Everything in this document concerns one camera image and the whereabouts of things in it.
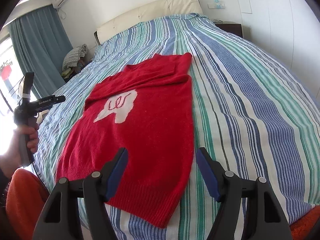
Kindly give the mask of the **person's left hand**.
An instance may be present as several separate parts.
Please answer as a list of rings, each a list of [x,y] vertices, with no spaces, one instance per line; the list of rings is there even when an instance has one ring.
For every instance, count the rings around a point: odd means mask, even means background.
[[[36,124],[35,127],[21,125],[14,130],[7,152],[4,155],[1,155],[1,171],[8,179],[10,179],[14,172],[22,166],[19,150],[19,137],[21,135],[28,135],[29,141],[27,143],[27,148],[29,148],[31,153],[35,153],[38,150],[39,144],[38,130],[38,124]]]

